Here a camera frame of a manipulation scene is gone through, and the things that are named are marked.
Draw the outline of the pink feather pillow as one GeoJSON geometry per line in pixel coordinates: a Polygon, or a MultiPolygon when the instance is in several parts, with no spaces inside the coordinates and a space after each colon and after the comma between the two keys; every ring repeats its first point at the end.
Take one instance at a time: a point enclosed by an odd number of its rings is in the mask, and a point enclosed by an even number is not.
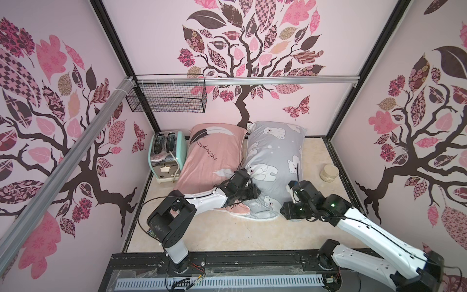
{"type": "Polygon", "coordinates": [[[191,130],[187,159],[175,189],[183,194],[211,190],[240,170],[247,130],[231,124],[198,124],[191,130]]]}

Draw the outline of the grey polar bear pillow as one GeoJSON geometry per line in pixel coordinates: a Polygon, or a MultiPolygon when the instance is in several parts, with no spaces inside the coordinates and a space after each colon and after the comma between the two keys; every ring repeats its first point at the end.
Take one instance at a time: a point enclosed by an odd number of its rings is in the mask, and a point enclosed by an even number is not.
{"type": "Polygon", "coordinates": [[[280,216],[284,203],[293,197],[290,181],[302,178],[302,149],[306,128],[282,122],[260,121],[248,125],[243,169],[260,190],[254,200],[245,201],[250,220],[269,221],[280,216]]]}

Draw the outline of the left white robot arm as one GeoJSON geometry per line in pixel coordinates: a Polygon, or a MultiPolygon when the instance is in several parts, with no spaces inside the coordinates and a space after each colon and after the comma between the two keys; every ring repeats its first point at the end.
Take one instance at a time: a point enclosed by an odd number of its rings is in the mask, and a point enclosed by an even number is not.
{"type": "Polygon", "coordinates": [[[241,169],[209,191],[195,194],[171,191],[148,216],[147,225],[172,264],[187,265],[189,251],[182,238],[196,215],[255,200],[260,194],[247,171],[241,169]]]}

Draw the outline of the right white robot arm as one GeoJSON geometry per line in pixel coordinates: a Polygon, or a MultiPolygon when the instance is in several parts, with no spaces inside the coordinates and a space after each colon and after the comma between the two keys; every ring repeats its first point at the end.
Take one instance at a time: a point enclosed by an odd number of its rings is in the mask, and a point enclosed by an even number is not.
{"type": "Polygon", "coordinates": [[[372,278],[396,292],[436,292],[444,259],[435,251],[415,248],[381,228],[339,195],[323,196],[309,181],[290,181],[292,200],[283,204],[287,220],[323,221],[356,237],[376,255],[371,256],[328,239],[317,253],[323,270],[346,268],[372,278]]]}

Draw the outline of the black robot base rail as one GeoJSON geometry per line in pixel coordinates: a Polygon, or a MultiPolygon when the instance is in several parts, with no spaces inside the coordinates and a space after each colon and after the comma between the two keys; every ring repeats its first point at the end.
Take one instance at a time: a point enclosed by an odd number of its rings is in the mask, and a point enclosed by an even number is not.
{"type": "MultiPolygon", "coordinates": [[[[328,240],[320,249],[283,251],[221,251],[190,252],[186,260],[187,276],[207,268],[271,268],[300,267],[303,271],[337,273],[345,270],[343,264],[332,259],[337,255],[338,242],[328,240]]],[[[111,256],[99,287],[100,292],[110,289],[118,271],[134,271],[137,275],[154,272],[156,275],[175,276],[177,268],[165,253],[119,253],[111,256]]]]}

